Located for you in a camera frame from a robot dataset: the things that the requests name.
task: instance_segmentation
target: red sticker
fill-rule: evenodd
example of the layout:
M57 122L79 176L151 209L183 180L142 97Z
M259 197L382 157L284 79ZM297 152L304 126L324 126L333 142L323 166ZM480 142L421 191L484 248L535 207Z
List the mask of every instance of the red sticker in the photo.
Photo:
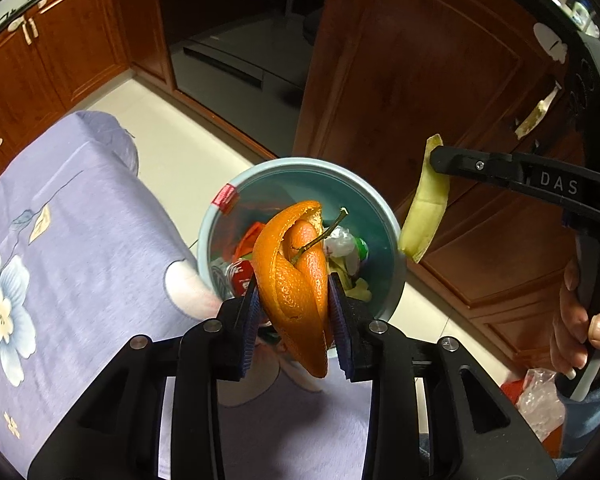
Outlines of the red sticker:
M231 184L224 184L222 189L218 191L216 197L211 201L212 204L217 205L220 211L227 213L232 208L234 198L238 196L235 187Z

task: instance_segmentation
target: screw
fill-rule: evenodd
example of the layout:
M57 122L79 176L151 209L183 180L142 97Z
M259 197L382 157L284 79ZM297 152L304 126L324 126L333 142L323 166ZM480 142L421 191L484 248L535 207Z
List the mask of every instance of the screw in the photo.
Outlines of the screw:
M142 348L147 346L148 342L149 340L145 336L137 335L129 342L129 346L131 346L131 348L133 348L134 350L141 350Z
M222 328L222 321L220 321L219 319L209 319L208 321L205 321L205 325L204 325L204 329L205 332L220 332Z
M460 343L453 339L452 337L445 337L440 341L442 348L444 348L448 352L455 352L460 348Z
M386 323L384 321L375 319L371 323L369 323L369 330L371 330L371 332L374 332L376 334L383 334L387 330L389 330L389 327L386 325Z

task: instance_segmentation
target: yellow peel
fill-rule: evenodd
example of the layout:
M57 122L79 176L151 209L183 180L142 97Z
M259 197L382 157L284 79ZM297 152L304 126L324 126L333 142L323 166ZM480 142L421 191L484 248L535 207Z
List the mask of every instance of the yellow peel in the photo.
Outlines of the yellow peel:
M429 163L431 152L438 146L442 146L438 134L427 139L420 182L398 240L398 248L416 263L427 252L449 198L449 176L437 173Z

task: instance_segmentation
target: trash can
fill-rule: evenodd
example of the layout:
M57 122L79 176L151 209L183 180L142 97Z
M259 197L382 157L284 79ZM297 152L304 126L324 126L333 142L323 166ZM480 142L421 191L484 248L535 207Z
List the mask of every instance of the trash can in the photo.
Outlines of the trash can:
M322 219L331 224L340 208L349 215L340 223L368 245L368 260L360 277L369 284L369 309L378 319L394 313L406 277L404 256L397 249L400 227L389 205L365 180L336 164L314 158L279 158L241 173L218 193L207 210L198 235L198 272L216 294L233 293L222 264L256 221L266 223L276 213L302 200L322 204Z

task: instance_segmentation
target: crumpled plastic wrapper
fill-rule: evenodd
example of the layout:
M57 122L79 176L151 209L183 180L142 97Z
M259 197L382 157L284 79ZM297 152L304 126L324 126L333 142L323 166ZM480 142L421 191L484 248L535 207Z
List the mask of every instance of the crumpled plastic wrapper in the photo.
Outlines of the crumpled plastic wrapper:
M555 372L532 368L526 373L516 407L542 442L564 422L564 405L555 390Z

